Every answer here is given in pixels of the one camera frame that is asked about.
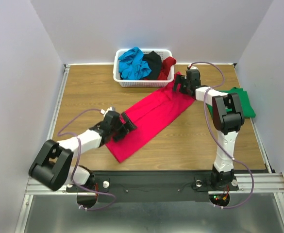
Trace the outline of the pink red t shirt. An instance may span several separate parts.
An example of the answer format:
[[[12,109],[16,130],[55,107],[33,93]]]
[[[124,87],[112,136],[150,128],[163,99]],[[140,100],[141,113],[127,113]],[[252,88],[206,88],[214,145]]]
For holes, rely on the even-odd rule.
[[[124,162],[145,146],[194,103],[191,96],[174,92],[174,83],[170,82],[125,111],[137,129],[118,142],[112,139],[106,144],[118,162]]]

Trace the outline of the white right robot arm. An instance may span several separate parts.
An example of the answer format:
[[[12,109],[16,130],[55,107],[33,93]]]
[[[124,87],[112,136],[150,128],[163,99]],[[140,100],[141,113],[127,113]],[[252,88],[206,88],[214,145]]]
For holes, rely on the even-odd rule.
[[[185,75],[177,74],[173,91],[179,91],[212,106],[212,121],[217,130],[217,153],[210,185],[214,189],[225,187],[234,179],[235,141],[245,121],[239,95],[201,85],[197,68],[187,70]]]

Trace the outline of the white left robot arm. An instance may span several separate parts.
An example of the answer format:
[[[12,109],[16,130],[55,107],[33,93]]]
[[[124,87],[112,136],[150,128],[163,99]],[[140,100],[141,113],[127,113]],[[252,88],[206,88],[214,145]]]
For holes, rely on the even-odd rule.
[[[87,168],[72,166],[74,157],[80,159],[82,153],[99,148],[110,140],[120,141],[137,129],[125,112],[118,113],[113,108],[101,110],[103,120],[84,133],[66,140],[47,140],[29,168],[29,176],[52,191],[65,184],[75,184],[83,191],[94,187],[94,179]]]

